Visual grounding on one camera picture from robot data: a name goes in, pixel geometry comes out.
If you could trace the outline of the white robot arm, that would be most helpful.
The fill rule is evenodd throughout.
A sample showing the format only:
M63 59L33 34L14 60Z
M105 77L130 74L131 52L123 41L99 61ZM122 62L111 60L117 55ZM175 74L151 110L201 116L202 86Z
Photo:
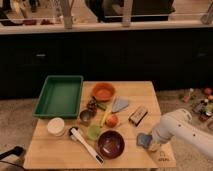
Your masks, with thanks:
M183 108L163 114L152 128L149 149L156 151L162 144L168 143L172 137L177 137L193 145L213 160L213 135L194 127L191 121L191 113Z

